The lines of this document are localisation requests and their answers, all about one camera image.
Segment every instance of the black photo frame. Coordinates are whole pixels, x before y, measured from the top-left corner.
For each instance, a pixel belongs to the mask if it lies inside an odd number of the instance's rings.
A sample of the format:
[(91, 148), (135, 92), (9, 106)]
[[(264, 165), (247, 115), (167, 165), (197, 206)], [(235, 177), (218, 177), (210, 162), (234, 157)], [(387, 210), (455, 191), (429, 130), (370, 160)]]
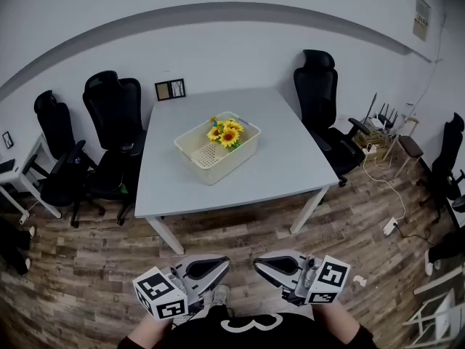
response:
[(3, 137), (3, 142), (7, 148), (12, 148), (15, 146), (15, 143), (12, 140), (12, 136), (9, 135), (9, 132), (5, 132), (1, 136)]
[(186, 97), (184, 79), (168, 80), (162, 81), (161, 83), (155, 83), (155, 91), (159, 101)]

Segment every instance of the white wall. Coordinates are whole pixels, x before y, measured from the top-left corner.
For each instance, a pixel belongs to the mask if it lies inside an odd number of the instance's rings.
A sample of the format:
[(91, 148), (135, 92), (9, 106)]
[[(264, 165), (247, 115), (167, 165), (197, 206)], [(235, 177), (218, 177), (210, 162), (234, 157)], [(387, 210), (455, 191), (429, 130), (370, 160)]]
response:
[[(432, 59), (437, 38), (412, 34), (415, 0), (0, 0), (0, 86), (57, 45), (114, 20), (154, 9), (205, 2), (259, 2), (300, 7), (340, 17), (382, 33)], [(440, 23), (440, 0), (430, 31)]]
[(294, 69), (303, 64), (302, 50), (307, 48), (326, 50), (336, 61), (338, 119), (342, 129), (348, 129), (343, 122), (348, 117), (364, 117), (375, 92), (379, 93), (378, 105), (398, 102), (405, 47), (324, 15), (280, 10), (257, 12), (249, 8), (221, 12), (221, 16), (235, 15), (261, 20), (270, 16), (274, 21), (294, 24), (234, 20), (196, 23), (105, 42), (47, 68), (8, 95), (0, 103), (0, 130), (9, 130), (20, 142), (25, 125), (39, 127), (33, 112), (37, 95), (53, 89), (70, 108), (75, 138), (85, 139), (91, 157), (99, 161), (102, 149), (82, 93), (91, 75), (107, 69), (117, 71), (120, 77), (140, 81), (145, 126), (155, 100), (153, 84), (179, 77), (185, 79), (188, 94), (274, 87), (300, 114), (292, 76)]
[[(441, 61), (437, 64), (429, 91), (418, 104), (416, 117), (420, 124), (415, 131), (415, 140), (424, 150), (424, 160), (431, 166), (438, 157), (442, 147), (444, 124), (458, 113), (465, 119), (465, 0), (445, 0), (447, 20), (442, 33), (440, 51)], [(432, 71), (432, 64), (412, 57), (410, 69), (420, 74), (421, 86), (418, 94), (426, 86), (426, 80)], [(462, 143), (454, 167), (456, 177), (460, 169), (465, 170), (465, 143)], [(465, 193), (465, 182), (460, 184), (461, 192)], [(465, 214), (456, 216), (463, 225)]]

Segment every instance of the table top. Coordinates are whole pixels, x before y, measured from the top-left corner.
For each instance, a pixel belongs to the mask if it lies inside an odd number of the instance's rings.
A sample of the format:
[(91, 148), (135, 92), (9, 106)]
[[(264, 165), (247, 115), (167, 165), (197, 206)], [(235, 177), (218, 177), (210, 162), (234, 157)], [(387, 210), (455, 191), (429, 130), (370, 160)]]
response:
[(21, 141), (15, 141), (13, 147), (2, 153), (0, 163), (4, 163), (10, 159), (15, 160), (15, 166), (13, 170), (0, 174), (0, 184), (13, 182), (18, 180), (24, 166), (28, 162), (33, 152), (37, 149), (41, 142), (42, 133), (36, 130), (24, 131), (23, 138)]
[[(214, 185), (201, 182), (174, 140), (229, 111), (258, 126), (255, 154)], [(136, 217), (256, 203), (334, 185), (338, 178), (287, 102), (272, 89), (243, 89), (156, 102), (145, 141)]]

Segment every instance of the white desk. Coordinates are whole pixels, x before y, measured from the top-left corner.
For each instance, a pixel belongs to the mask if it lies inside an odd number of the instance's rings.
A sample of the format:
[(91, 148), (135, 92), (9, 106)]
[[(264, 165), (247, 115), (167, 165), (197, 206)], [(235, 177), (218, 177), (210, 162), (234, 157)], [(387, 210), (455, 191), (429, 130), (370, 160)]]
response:
[(1, 186), (2, 184), (8, 182), (21, 182), (30, 192), (32, 195), (36, 197), (38, 201), (40, 201), (45, 208), (49, 210), (56, 218), (61, 218), (61, 213), (58, 210), (47, 203), (45, 203), (41, 199), (41, 194), (39, 191), (34, 187), (32, 182), (23, 174), (23, 169), (26, 163), (28, 162), (29, 158), (39, 149), (42, 147), (45, 151), (45, 154), (50, 159), (50, 161), (56, 162), (53, 158), (52, 154), (50, 153), (49, 146), (45, 141), (42, 133), (40, 132), (31, 132), (31, 136), (29, 138), (24, 138), (20, 143), (16, 144), (4, 154), (2, 162), (8, 161), (10, 159), (15, 159), (15, 166), (13, 170), (5, 173), (0, 174), (0, 193), (2, 193), (10, 202), (13, 204), (22, 214), (23, 217), (21, 218), (21, 222), (23, 222), (26, 218), (29, 217), (29, 212), (22, 208), (9, 194), (8, 192), (3, 189)]
[[(223, 111), (257, 125), (256, 153), (212, 186), (179, 156), (174, 139)], [(256, 203), (319, 190), (297, 216), (297, 233), (330, 185), (339, 182), (286, 101), (271, 89), (192, 95), (155, 103), (145, 141), (135, 216), (144, 217), (177, 254), (184, 249), (161, 216)]]

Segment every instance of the wooden floor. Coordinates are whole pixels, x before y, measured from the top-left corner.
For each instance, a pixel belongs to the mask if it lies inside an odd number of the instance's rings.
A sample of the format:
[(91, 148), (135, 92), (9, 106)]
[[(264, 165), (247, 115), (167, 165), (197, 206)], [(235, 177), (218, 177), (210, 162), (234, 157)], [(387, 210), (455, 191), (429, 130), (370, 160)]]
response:
[[(368, 171), (377, 178), (393, 177), (395, 168), (380, 170), (372, 162)], [(418, 166), (390, 181), (407, 207), (400, 222), (405, 234), (419, 233), (431, 225), (434, 208), (421, 208), (424, 188), (415, 185), (422, 175)], [(277, 249), (295, 248), (319, 257), (329, 254), (349, 263), (352, 270), (341, 296), (349, 311), (374, 333), (380, 348), (401, 348), (414, 332), (401, 327), (420, 302), (413, 289), (427, 281), (424, 251), (418, 238), (402, 239), (395, 231), (388, 238), (382, 228), (391, 216), (402, 215), (395, 193), (384, 183), (368, 179), (362, 168), (347, 175), (345, 188), (331, 188), (324, 202), (296, 235), (289, 233), (294, 218), (311, 194), (198, 214), (167, 217), (169, 227), (186, 254), (225, 254), (231, 261), (224, 282), (231, 286), (228, 305), (237, 316), (296, 310), (280, 298), (280, 291), (253, 271), (252, 260)], [(31, 206), (32, 198), (22, 200)], [(177, 256), (144, 221), (131, 217), (116, 225), (118, 206), (98, 217), (83, 204), (80, 227), (69, 226), (70, 209), (63, 218), (51, 217), (38, 204), (26, 227), (37, 226), (26, 277), (0, 261), (0, 314), (4, 331), (16, 348), (114, 348), (145, 311), (132, 289), (132, 279), (154, 265), (173, 265)], [(19, 226), (16, 210), (5, 204), (2, 216)], [(436, 242), (453, 230), (447, 212), (432, 226)], [(455, 266), (457, 260), (443, 267)], [(368, 279), (366, 287), (352, 282)], [(308, 307), (297, 309), (307, 313)]]

